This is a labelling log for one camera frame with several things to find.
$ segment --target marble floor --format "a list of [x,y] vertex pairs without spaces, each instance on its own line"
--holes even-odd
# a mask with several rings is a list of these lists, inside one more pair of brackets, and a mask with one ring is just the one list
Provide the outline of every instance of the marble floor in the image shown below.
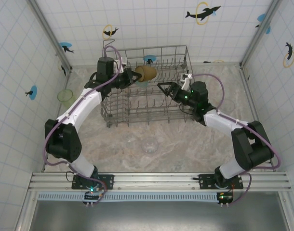
[[[79,96],[94,71],[74,69],[67,88]],[[223,105],[223,111],[235,106],[230,113],[232,117],[253,121],[237,65],[198,65],[193,66],[193,72],[220,77],[226,91],[225,98],[229,99]],[[207,84],[210,102],[218,105],[222,96],[218,82],[211,77],[201,77],[200,80]],[[143,122],[107,128],[100,107],[89,114],[79,130],[82,154],[100,172],[207,172],[214,171],[233,156],[229,137],[195,121],[155,121],[149,125]],[[158,150],[152,154],[145,153],[141,147],[149,137],[159,143]],[[66,170],[65,165],[45,168],[45,171]]]

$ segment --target dish rack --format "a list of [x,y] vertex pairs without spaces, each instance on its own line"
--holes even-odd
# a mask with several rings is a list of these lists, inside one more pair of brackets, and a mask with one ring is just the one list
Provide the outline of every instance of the dish rack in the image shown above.
[[[112,89],[101,103],[101,115],[109,128],[119,123],[147,122],[192,119],[187,110],[172,101],[158,88],[159,82],[179,82],[180,75],[189,70],[193,73],[190,56],[186,45],[143,47],[118,50],[127,58],[127,65],[132,70],[140,65],[149,65],[157,70],[157,76],[149,82],[134,83],[126,89]],[[156,60],[149,64],[144,57],[155,56]],[[114,51],[107,51],[107,56],[117,59]]]

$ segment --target tan cup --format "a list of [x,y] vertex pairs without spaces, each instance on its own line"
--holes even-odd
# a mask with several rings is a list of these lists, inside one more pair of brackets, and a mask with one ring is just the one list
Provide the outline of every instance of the tan cup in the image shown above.
[[138,80],[139,82],[149,81],[157,76],[157,70],[151,66],[138,66],[135,72],[140,73],[142,77]]

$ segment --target tiled wall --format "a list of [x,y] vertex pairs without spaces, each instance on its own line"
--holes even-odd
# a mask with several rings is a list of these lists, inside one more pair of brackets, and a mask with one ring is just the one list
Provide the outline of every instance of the tiled wall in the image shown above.
[[[65,76],[26,0],[0,0],[0,230],[13,230]],[[25,95],[33,85],[34,100]]]
[[[72,65],[94,65],[101,56],[102,31],[108,24],[114,45],[136,48],[188,45],[193,62],[240,62],[271,0],[38,0]],[[187,17],[218,10],[202,21]]]
[[[282,169],[294,190],[294,0],[283,1],[271,28],[247,65],[249,85],[260,121],[282,155]],[[293,47],[288,61],[286,43]]]

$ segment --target yellow ring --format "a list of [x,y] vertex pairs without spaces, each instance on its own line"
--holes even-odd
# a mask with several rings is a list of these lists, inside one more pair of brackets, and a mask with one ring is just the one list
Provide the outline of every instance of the yellow ring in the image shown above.
[[205,25],[205,24],[208,22],[208,20],[209,20],[209,16],[208,16],[206,22],[204,22],[204,23],[199,23],[199,22],[197,21],[197,10],[199,9],[200,5],[202,5],[202,4],[205,4],[206,6],[208,6],[208,4],[205,3],[204,1],[200,2],[200,3],[197,5],[197,7],[196,7],[196,12],[195,12],[195,19],[196,19],[196,23],[197,23],[197,25]]
[[60,62],[60,60],[58,60],[57,67],[58,67],[58,70],[61,71],[61,62]]
[[288,54],[286,54],[285,56],[284,56],[284,59],[283,59],[283,66],[285,67],[285,68],[289,68],[289,67],[291,67],[292,65],[293,65],[293,63],[294,63],[294,57],[293,57],[293,61],[292,61],[292,63],[290,64],[290,65],[288,65],[288,66],[285,66],[285,60],[286,60],[286,57],[288,56]]
[[[109,37],[108,38],[104,38],[104,31],[107,27],[110,27],[110,34],[109,34]],[[113,33],[113,26],[111,24],[108,24],[104,27],[103,31],[102,31],[102,38],[104,40],[108,40],[110,37],[112,37],[112,33]]]

